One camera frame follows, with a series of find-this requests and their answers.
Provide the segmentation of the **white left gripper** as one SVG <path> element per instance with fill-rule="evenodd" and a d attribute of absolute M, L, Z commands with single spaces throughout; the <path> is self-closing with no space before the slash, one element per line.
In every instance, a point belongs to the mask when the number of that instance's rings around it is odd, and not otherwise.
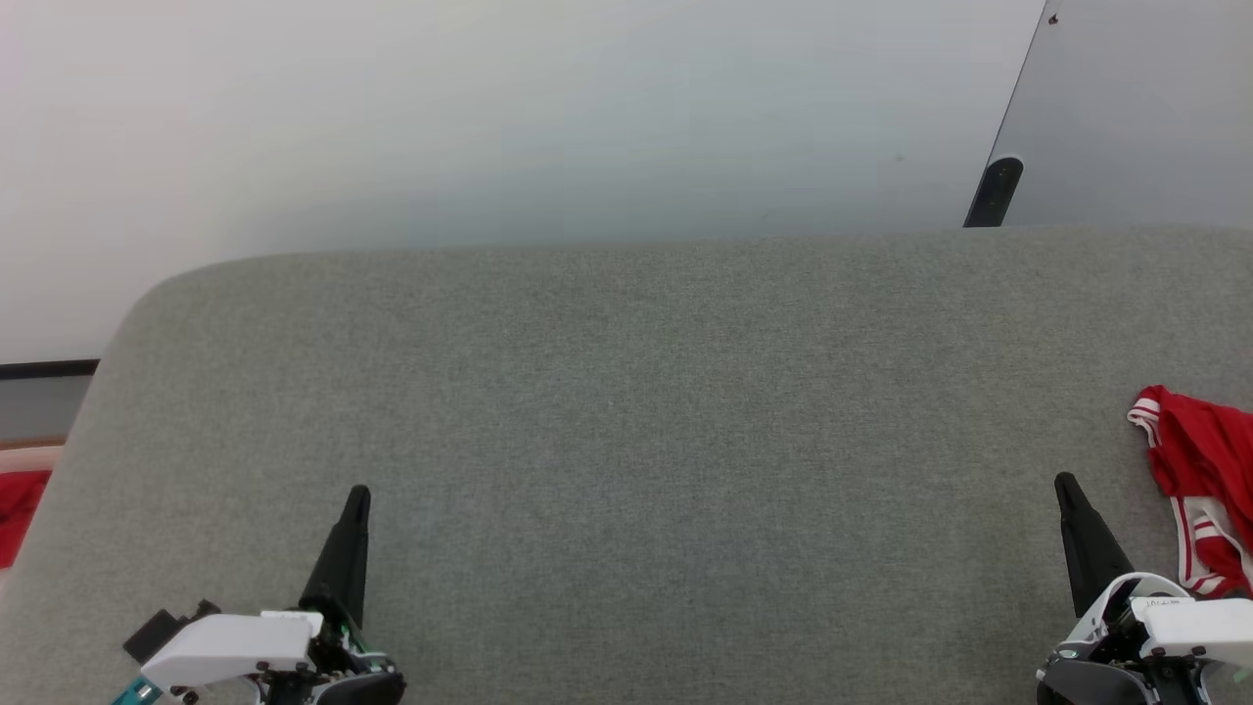
<path fill-rule="evenodd" d="M 370 488 L 350 488 L 302 590 L 302 610 L 205 616 L 140 665 L 140 677 L 164 692 L 160 705 L 200 705 L 203 687 L 234 680 L 251 687 L 254 705 L 401 705 L 407 679 L 358 632 L 370 508 Z"/>

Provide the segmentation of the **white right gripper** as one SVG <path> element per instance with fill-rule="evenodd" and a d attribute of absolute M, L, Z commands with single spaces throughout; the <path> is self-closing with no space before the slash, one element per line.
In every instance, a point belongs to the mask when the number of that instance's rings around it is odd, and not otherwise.
<path fill-rule="evenodd" d="M 1134 572 L 1078 477 L 1053 490 L 1078 625 L 1037 667 L 1037 705 L 1215 705 L 1213 679 L 1253 674 L 1253 599 L 1199 601 Z"/>

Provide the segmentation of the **red and white jersey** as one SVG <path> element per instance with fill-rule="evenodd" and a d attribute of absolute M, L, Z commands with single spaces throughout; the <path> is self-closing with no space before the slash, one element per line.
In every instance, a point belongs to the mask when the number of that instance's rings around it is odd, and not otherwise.
<path fill-rule="evenodd" d="M 1253 412 L 1141 389 L 1126 419 L 1177 525 L 1178 577 L 1200 599 L 1253 599 Z"/>

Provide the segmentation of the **red cloth item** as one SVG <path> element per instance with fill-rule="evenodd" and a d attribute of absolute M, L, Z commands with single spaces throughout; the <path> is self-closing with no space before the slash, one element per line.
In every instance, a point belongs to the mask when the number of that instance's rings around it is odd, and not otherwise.
<path fill-rule="evenodd" d="M 0 571 L 13 567 L 51 470 L 0 473 Z"/>

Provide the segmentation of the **pale laundry basket rim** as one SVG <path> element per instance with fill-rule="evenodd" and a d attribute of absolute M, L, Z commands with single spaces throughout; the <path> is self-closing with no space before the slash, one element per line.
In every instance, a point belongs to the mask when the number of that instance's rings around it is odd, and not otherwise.
<path fill-rule="evenodd" d="M 0 446 L 0 476 L 54 470 L 63 450 L 60 445 Z"/>

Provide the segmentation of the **dark skirting strip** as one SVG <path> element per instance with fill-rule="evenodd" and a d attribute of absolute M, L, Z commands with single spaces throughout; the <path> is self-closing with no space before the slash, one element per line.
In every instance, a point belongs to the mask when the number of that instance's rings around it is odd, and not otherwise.
<path fill-rule="evenodd" d="M 0 364 L 0 381 L 81 378 L 95 374 L 100 359 L 73 358 L 26 362 L 25 364 Z"/>

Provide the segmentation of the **grey flat panel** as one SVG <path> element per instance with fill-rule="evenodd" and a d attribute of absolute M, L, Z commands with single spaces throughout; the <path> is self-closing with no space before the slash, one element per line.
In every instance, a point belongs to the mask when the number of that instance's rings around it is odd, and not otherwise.
<path fill-rule="evenodd" d="M 1045 0 L 1002 157 L 1002 225 L 1253 229 L 1253 0 Z"/>

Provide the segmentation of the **black oblong post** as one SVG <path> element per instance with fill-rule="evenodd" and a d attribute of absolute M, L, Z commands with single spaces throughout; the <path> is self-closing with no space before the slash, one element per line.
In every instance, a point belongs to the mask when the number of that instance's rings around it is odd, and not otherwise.
<path fill-rule="evenodd" d="M 1017 157 L 1002 157 L 990 162 L 984 170 L 984 178 L 979 182 L 964 227 L 1002 227 L 1022 170 L 1022 162 Z"/>

